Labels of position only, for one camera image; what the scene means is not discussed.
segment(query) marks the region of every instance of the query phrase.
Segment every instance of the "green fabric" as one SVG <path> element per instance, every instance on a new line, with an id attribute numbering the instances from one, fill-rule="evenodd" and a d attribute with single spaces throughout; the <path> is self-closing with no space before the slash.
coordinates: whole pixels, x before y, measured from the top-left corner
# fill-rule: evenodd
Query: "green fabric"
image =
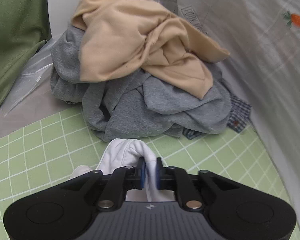
<path id="1" fill-rule="evenodd" d="M 49 38 L 47 0 L 0 0 L 0 104 Z"/>

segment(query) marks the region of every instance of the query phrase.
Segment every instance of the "green checkered floor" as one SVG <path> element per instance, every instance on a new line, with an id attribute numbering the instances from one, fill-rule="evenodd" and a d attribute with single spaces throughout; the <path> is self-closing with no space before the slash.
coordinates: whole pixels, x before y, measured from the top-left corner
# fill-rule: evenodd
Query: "green checkered floor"
<path id="1" fill-rule="evenodd" d="M 268 153 L 251 126 L 237 134 L 188 140 L 167 135 L 142 138 L 163 159 L 189 173 L 210 170 L 289 202 Z M 89 131 L 76 106 L 0 139 L 0 240 L 8 239 L 2 217 L 13 202 L 69 179 L 75 167 L 95 168 L 108 143 Z M 298 227 L 291 240 L 300 240 Z"/>

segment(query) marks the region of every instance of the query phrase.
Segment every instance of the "beige garment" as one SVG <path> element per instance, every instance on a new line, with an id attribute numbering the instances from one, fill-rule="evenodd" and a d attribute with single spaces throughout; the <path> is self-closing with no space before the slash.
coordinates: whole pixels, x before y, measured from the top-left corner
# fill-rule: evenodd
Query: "beige garment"
<path id="1" fill-rule="evenodd" d="M 229 55 L 153 0 L 80 0 L 72 24 L 86 31 L 79 52 L 85 82 L 120 78 L 141 67 L 202 99 L 212 76 L 201 60 L 214 63 Z"/>

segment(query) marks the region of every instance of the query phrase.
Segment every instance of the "plaid shirt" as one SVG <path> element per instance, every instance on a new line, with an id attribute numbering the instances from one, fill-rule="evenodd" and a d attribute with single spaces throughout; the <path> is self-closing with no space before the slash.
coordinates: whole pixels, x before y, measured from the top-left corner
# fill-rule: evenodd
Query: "plaid shirt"
<path id="1" fill-rule="evenodd" d="M 231 110 L 230 110 L 230 117 L 227 125 L 232 130 L 239 133 L 247 126 L 249 122 L 251 106 L 247 104 L 245 101 L 236 97 L 235 95 L 230 94 L 230 99 L 231 99 Z M 201 134 L 202 134 L 201 132 L 197 132 L 187 128 L 184 128 L 183 130 L 183 135 L 190 140 L 196 138 Z"/>

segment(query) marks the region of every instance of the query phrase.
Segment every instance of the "gray ribbed panel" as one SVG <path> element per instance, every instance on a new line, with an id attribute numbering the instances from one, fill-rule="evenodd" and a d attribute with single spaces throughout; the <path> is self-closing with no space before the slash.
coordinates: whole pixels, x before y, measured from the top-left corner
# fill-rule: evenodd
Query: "gray ribbed panel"
<path id="1" fill-rule="evenodd" d="M 225 240 L 202 214 L 187 212 L 177 202 L 124 202 L 114 212 L 97 216 L 77 240 Z"/>

